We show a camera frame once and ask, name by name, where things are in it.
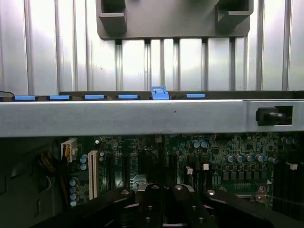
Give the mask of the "black expansion slot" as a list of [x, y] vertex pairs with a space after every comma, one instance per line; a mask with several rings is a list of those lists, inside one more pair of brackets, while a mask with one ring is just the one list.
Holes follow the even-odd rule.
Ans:
[[122, 157], [122, 180], [123, 187], [130, 187], [130, 155], [124, 154]]
[[177, 155], [171, 154], [169, 156], [170, 185], [175, 185], [177, 183], [177, 167]]
[[106, 156], [106, 180], [107, 191], [115, 189], [115, 171], [114, 171], [114, 156]]

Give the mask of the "white expansion slot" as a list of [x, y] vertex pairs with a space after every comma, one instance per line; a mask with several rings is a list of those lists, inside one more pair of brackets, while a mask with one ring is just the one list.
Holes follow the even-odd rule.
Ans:
[[99, 195], [99, 153], [96, 150], [88, 153], [89, 199]]

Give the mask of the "green motherboard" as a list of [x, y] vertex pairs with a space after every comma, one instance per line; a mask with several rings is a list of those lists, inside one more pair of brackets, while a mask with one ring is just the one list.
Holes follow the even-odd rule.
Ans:
[[[188, 184], [197, 194], [222, 190], [273, 210], [274, 165], [288, 166], [285, 184], [285, 215], [290, 214], [288, 177], [291, 163], [304, 168], [304, 133], [214, 133], [139, 136], [85, 136], [77, 139], [77, 159], [67, 164], [67, 203], [75, 207], [88, 202], [88, 153], [99, 153], [99, 194], [107, 191], [106, 156], [114, 156], [115, 189], [123, 187], [122, 157], [130, 155], [130, 187], [148, 183], [170, 185], [169, 156], [177, 155], [177, 183]], [[209, 170], [202, 165], [208, 163]], [[193, 169], [186, 174], [186, 166]]]

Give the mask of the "open black PC case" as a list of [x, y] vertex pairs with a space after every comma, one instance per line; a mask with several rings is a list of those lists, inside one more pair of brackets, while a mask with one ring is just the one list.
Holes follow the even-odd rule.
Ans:
[[[70, 211], [67, 203], [68, 166], [61, 157], [61, 143], [72, 137], [139, 136], [214, 133], [304, 133], [304, 91], [168, 91], [169, 100], [152, 100], [150, 92], [61, 92], [70, 100], [53, 100], [35, 95], [35, 101], [15, 101], [0, 92], [0, 138], [54, 137], [59, 155], [42, 152], [35, 160], [38, 169], [54, 177], [60, 187], [62, 212]], [[205, 94], [203, 99], [187, 99], [186, 94]], [[104, 95], [104, 100], [85, 100], [85, 95]], [[138, 99], [119, 99], [119, 95], [138, 95]], [[286, 115], [286, 124], [258, 126], [256, 111], [276, 107]], [[120, 228], [134, 228], [132, 223], [142, 192], [135, 193], [134, 204], [122, 214]], [[188, 228], [171, 191], [164, 189], [162, 228]], [[190, 191], [202, 200], [188, 184]]]

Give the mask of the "black RAM slot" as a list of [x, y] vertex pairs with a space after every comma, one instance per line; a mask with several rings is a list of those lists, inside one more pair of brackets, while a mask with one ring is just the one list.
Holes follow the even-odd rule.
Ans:
[[274, 165], [274, 184], [273, 184], [273, 210], [285, 213], [286, 203], [285, 198], [285, 184], [287, 182], [288, 165], [285, 162]]
[[297, 217], [301, 213], [303, 205], [304, 168], [301, 163], [291, 163], [288, 177], [288, 192], [290, 203], [290, 214]]

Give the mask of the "white power connector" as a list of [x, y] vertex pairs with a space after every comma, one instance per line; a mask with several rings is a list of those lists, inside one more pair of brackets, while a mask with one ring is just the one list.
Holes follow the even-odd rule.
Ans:
[[68, 164], [77, 159], [77, 152], [78, 147], [76, 138], [71, 138], [61, 143], [61, 157], [66, 157]]

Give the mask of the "black case knob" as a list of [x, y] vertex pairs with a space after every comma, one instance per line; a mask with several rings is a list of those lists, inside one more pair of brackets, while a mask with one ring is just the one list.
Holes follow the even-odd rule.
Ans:
[[274, 126], [286, 124], [286, 115], [276, 107], [262, 107], [256, 111], [258, 126]]

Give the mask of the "silver power supply unit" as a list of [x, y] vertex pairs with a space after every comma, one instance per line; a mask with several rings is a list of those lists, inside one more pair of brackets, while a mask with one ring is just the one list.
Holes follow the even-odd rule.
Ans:
[[58, 157], [58, 140], [0, 138], [0, 228], [27, 228], [62, 212], [58, 181], [38, 169], [42, 152]]

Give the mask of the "grey plastic parts rack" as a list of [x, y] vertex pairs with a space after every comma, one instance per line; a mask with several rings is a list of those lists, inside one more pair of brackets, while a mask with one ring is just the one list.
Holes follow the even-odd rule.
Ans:
[[243, 37], [254, 0], [95, 0], [102, 39]]

